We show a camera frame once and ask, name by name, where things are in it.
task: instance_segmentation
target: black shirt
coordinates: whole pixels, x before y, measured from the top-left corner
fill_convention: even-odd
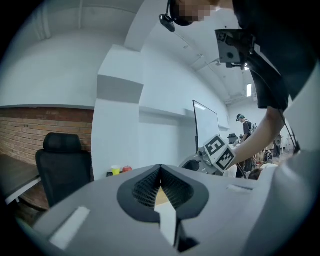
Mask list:
[[[297,10],[293,2],[281,0],[234,0],[233,7],[240,27],[255,36],[261,53],[281,74],[257,53],[249,56],[258,107],[285,110],[289,95],[295,99],[318,59],[317,42],[313,41],[317,33],[310,32],[310,26],[317,24],[310,20],[310,17],[314,19],[313,14]]]
[[[243,135],[246,135],[246,138],[245,138],[245,141],[251,136],[251,127],[252,127],[252,123],[249,122],[248,120],[246,120],[244,123],[243,123]]]

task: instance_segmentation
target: light fixture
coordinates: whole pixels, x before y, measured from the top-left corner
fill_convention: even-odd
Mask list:
[[[205,107],[200,106],[199,104],[194,104],[194,106],[195,106],[196,108],[198,108],[198,109],[206,110],[206,108],[205,108]]]
[[[251,91],[252,91],[252,83],[247,84],[246,86],[246,96],[250,97],[251,96]]]

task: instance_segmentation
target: brick wall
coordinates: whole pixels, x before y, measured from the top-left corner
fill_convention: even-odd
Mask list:
[[[74,108],[0,108],[0,152],[35,165],[36,152],[51,132],[77,134],[82,149],[91,151],[93,115]]]

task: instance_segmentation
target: yellow cup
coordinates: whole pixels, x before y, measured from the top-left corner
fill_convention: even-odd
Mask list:
[[[111,166],[111,170],[112,170],[112,174],[113,175],[119,175],[120,174],[120,169],[121,169],[120,165]]]

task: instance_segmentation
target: camera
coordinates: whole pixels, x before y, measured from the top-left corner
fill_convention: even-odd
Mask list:
[[[175,25],[173,23],[173,20],[169,17],[168,14],[161,14],[159,16],[160,19],[160,23],[166,27],[167,30],[169,30],[170,32],[175,32],[176,28]]]

